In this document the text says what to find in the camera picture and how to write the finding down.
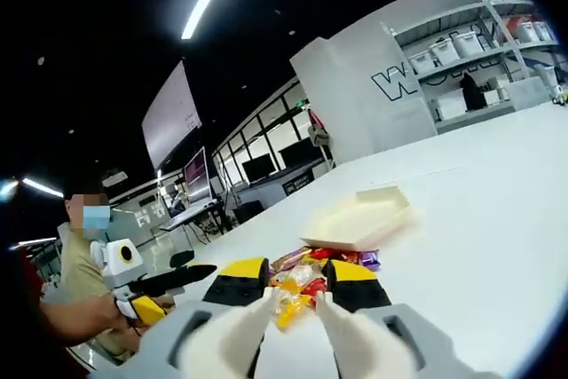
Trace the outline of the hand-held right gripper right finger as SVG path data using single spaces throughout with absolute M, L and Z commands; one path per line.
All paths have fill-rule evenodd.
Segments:
M 462 362 L 450 336 L 407 304 L 392 304 L 366 267 L 329 260 L 321 321 L 341 378 L 497 378 Z

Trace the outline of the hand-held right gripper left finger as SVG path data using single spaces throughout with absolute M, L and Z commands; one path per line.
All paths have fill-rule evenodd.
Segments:
M 268 260 L 234 262 L 201 300 L 187 300 L 143 336 L 139 352 L 92 378 L 251 378 L 270 319 Z

